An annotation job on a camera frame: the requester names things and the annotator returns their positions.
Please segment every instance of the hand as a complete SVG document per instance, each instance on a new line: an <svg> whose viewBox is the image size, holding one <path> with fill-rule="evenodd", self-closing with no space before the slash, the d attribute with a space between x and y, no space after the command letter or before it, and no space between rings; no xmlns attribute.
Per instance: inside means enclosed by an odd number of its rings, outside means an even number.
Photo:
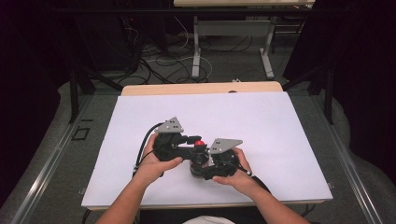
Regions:
<svg viewBox="0 0 396 224"><path fill-rule="evenodd" d="M248 164L242 149L235 147L233 148L233 151L238 157L242 167L251 172L250 165ZM250 197L249 193L251 193L254 189L261 188L260 185L256 183L256 181L254 181L250 176L241 170L236 170L235 174L232 176L213 176L212 179L219 184L233 186L236 190L247 195L248 197Z"/></svg>
<svg viewBox="0 0 396 224"><path fill-rule="evenodd" d="M152 152L155 138L158 136L154 133L149 138L144 150L142 162L139 165L134 179L138 180L139 183L143 184L144 187L148 187L152 182L154 182L158 177L160 177L163 172L177 167L183 162L181 157L177 157L171 161L160 161Z"/></svg>

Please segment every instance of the person's right hand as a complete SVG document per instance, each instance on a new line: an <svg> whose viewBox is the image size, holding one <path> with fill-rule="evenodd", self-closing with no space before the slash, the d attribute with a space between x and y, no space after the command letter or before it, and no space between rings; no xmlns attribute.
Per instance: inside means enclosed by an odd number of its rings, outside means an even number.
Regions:
<svg viewBox="0 0 396 224"><path fill-rule="evenodd" d="M233 148L236 156L239 159L240 164L243 168L251 172L250 165L245 157L244 152L240 148ZM232 176L213 176L213 181L222 184L222 185L230 185L233 186L239 192L251 197L251 193L255 191L255 189L261 189L260 185L256 183L250 176L248 176L245 172L241 170L236 170L235 174Z"/></svg>

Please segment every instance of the black curtain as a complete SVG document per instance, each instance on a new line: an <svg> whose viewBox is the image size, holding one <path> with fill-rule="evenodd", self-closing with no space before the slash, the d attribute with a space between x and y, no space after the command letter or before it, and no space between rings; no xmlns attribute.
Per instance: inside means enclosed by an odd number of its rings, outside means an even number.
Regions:
<svg viewBox="0 0 396 224"><path fill-rule="evenodd" d="M0 3L0 205L42 141L68 69L35 1Z"/></svg>
<svg viewBox="0 0 396 224"><path fill-rule="evenodd" d="M318 0L315 7L347 8L350 3ZM358 19L347 27L341 45L334 40L347 18L308 19L284 76L294 80L326 60L334 46L340 49L335 55L334 98L350 123L349 147L396 184L396 2L354 3Z"/></svg>

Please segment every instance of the person's left hand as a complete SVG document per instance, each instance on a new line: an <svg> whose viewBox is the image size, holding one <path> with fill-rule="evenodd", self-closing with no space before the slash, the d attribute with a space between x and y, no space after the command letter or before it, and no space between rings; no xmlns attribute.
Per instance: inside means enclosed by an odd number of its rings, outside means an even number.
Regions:
<svg viewBox="0 0 396 224"><path fill-rule="evenodd" d="M139 169L134 175L134 179L138 180L140 184L144 185L144 187L148 187L152 182L158 179L163 172L173 169L183 162L181 157L174 158L171 161L160 161L152 152L152 147L157 136L158 134L154 133L149 138L143 151L142 158L144 159L140 163Z"/></svg>

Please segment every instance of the forearm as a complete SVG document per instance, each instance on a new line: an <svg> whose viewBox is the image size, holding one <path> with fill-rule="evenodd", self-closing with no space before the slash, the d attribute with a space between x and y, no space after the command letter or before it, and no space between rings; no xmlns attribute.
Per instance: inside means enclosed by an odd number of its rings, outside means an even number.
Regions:
<svg viewBox="0 0 396 224"><path fill-rule="evenodd" d="M308 223L264 189L254 189L249 197L259 208L268 224Z"/></svg>
<svg viewBox="0 0 396 224"><path fill-rule="evenodd" d="M131 181L97 223L133 223L146 187Z"/></svg>

